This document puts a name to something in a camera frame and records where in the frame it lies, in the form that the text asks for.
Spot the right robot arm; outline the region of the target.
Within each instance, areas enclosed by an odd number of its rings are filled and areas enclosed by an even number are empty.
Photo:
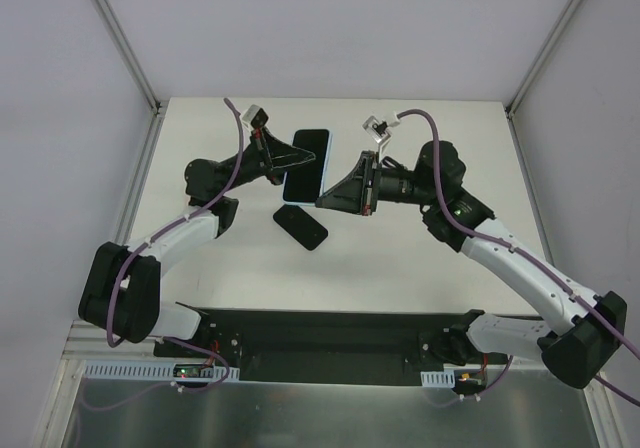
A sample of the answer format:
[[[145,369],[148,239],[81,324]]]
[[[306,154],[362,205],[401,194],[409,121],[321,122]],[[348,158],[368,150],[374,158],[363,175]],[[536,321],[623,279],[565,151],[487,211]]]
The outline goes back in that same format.
[[[536,312],[535,319],[473,310],[443,339],[456,364],[483,353],[542,363],[557,379],[584,388],[624,336],[627,304],[616,293],[599,295],[532,254],[494,212],[462,186],[466,171],[447,141],[426,143],[414,169],[364,151],[354,169],[315,205],[369,216],[381,201],[417,205],[428,232],[489,270]]]

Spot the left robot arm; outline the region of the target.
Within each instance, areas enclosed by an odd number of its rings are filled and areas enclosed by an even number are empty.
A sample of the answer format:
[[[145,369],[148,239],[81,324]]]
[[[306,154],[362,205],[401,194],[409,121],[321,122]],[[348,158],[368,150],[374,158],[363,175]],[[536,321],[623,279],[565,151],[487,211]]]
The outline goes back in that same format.
[[[315,161],[314,153],[255,128],[240,152],[224,161],[195,159],[185,168],[188,206],[151,235],[127,245],[106,242],[94,256],[79,317],[106,330],[111,346],[148,337],[176,338],[188,356],[204,355],[210,331],[194,308],[165,302],[163,277],[192,250],[220,238],[232,225],[239,202],[227,191],[264,177],[274,185],[287,172]]]

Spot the phone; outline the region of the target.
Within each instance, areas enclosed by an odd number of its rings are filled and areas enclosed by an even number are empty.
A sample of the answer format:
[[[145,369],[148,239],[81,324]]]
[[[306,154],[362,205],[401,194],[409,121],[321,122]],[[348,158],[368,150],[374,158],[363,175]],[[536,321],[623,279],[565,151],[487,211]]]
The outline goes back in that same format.
[[[283,189],[285,204],[315,204],[324,191],[331,142],[332,134],[328,129],[303,129],[295,132],[293,146],[313,153],[315,159],[286,175]]]

